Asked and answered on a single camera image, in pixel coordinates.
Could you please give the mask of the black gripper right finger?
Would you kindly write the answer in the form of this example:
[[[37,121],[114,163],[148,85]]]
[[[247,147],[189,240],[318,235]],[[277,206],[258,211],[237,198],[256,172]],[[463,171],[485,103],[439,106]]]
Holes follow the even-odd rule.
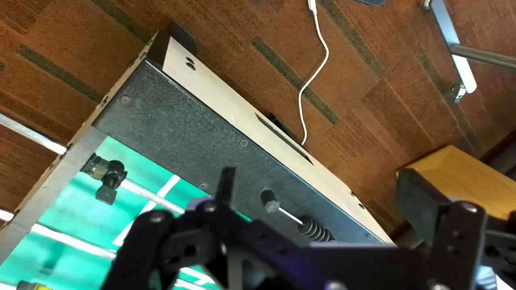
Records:
[[[426,243],[434,240],[439,216],[450,200],[414,169],[397,176],[395,203],[398,211]]]

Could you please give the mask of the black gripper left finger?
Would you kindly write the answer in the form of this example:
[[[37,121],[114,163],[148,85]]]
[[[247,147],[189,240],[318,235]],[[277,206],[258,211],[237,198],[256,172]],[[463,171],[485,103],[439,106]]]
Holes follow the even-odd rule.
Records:
[[[224,168],[221,171],[219,182],[218,182],[216,193],[214,193],[214,200],[219,205],[226,205],[226,206],[231,205],[235,172],[237,172],[235,168]]]

